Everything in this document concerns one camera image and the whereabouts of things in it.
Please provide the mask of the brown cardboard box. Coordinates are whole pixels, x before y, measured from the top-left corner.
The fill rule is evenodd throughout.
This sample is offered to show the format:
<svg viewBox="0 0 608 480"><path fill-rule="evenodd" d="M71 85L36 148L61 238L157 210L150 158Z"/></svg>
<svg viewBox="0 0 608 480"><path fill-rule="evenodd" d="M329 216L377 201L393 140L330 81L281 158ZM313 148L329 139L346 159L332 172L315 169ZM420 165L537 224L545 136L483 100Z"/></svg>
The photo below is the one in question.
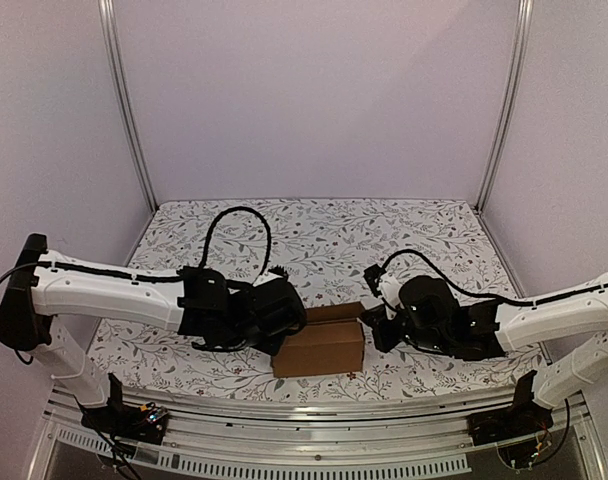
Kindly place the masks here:
<svg viewBox="0 0 608 480"><path fill-rule="evenodd" d="M296 378L357 373L363 369L365 335L361 302L308 308L307 325L288 337L271 359L273 376Z"/></svg>

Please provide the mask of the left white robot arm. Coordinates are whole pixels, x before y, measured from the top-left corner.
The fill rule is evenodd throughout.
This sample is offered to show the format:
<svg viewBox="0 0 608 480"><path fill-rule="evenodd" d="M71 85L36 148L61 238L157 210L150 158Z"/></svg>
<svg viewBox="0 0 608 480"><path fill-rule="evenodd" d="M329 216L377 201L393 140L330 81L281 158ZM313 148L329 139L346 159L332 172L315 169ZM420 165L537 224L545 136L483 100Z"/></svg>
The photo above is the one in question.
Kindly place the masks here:
<svg viewBox="0 0 608 480"><path fill-rule="evenodd" d="M48 368L112 434L132 426L115 397L114 381L93 363L59 321L61 315L109 318L189 337L198 351L253 348L276 354L300 332L306 311L282 270L252 283L226 279L199 264L178 270L138 270L63 255L41 234L30 235L15 266L2 275L0 343Z"/></svg>

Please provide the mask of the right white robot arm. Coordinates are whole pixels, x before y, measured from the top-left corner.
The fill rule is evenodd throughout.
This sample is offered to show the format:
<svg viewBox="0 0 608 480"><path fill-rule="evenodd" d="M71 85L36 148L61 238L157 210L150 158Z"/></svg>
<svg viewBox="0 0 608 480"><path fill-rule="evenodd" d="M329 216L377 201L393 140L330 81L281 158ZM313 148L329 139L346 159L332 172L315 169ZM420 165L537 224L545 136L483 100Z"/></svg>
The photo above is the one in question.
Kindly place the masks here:
<svg viewBox="0 0 608 480"><path fill-rule="evenodd" d="M523 435L540 411L552 410L608 373L608 272L582 286L523 300L470 293L470 305L458 302L463 288L442 271L400 282L385 266L372 265L364 279L381 303L360 319L382 353L404 343L428 354L481 361L538 342L593 335L561 360L518 380L512 406L501 415L508 435Z"/></svg>

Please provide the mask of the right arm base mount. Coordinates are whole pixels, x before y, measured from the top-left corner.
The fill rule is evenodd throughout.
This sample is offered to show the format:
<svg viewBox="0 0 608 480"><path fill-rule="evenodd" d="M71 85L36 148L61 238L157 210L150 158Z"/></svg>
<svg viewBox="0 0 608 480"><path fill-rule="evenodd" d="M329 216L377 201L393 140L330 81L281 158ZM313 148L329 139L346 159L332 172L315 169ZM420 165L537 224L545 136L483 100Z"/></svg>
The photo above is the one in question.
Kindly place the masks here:
<svg viewBox="0 0 608 480"><path fill-rule="evenodd" d="M475 446L534 434L553 426L552 409L534 401L535 376L536 371L532 370L518 380L508 407L466 417L467 432Z"/></svg>

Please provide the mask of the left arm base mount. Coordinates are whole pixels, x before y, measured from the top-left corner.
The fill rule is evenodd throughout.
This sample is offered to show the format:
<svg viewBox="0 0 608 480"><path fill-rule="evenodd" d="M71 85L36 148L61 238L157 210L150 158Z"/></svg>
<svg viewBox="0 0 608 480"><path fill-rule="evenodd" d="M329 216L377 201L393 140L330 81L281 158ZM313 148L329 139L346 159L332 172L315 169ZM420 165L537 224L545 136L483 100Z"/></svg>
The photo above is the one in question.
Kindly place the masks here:
<svg viewBox="0 0 608 480"><path fill-rule="evenodd" d="M121 381L108 374L109 397L100 407L79 405L82 425L112 437L126 438L139 442L161 445L164 439L169 410L148 402L140 406L130 406L123 401Z"/></svg>

